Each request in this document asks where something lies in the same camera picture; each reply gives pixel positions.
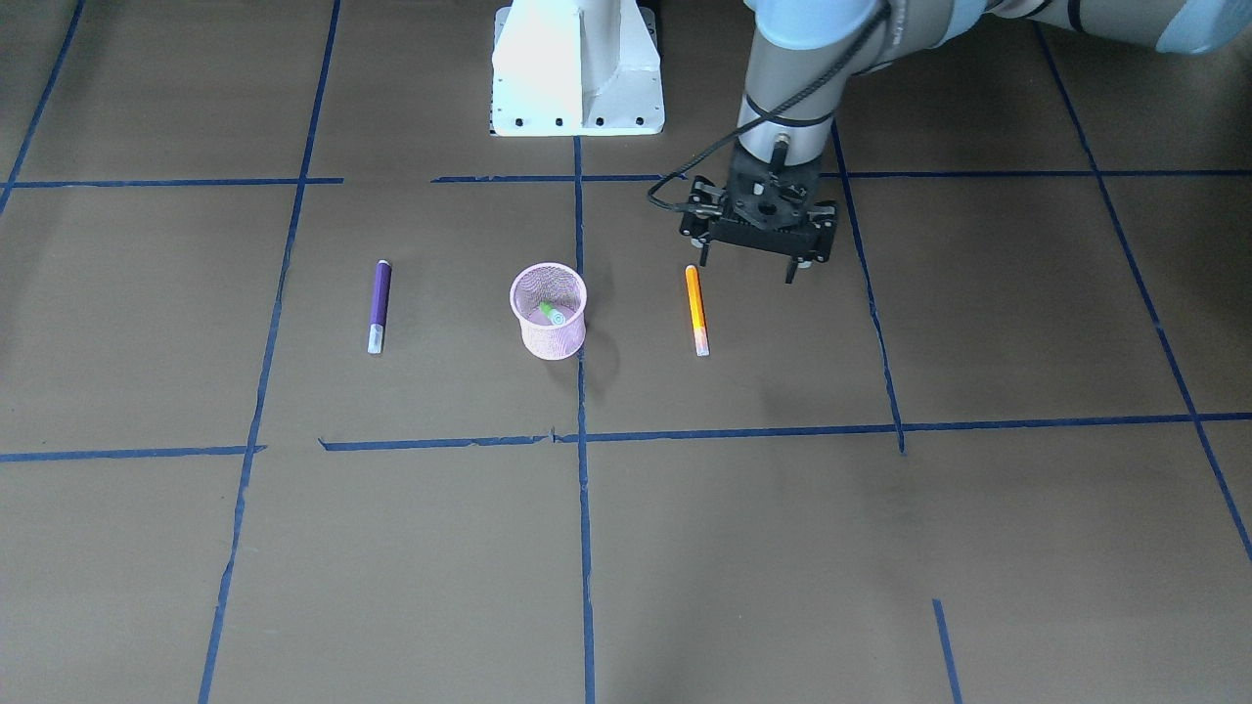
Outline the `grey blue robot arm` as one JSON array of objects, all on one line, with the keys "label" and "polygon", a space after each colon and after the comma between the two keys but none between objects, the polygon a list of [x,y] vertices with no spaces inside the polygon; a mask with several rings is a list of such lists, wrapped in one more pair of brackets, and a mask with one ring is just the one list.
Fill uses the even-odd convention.
[{"label": "grey blue robot arm", "polygon": [[828,262],[839,205],[818,195],[828,133],[850,76],[940,46],[987,15],[1201,55],[1249,26],[1247,1],[752,1],[755,30],[726,183],[694,177],[680,236],[782,256],[788,277]]}]

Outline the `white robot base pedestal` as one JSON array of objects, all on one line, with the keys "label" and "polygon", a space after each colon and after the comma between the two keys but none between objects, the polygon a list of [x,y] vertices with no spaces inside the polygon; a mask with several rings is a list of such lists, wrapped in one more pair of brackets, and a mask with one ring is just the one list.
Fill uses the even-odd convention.
[{"label": "white robot base pedestal", "polygon": [[664,130],[657,11],[639,1],[511,1],[495,13],[491,64],[497,137]]}]

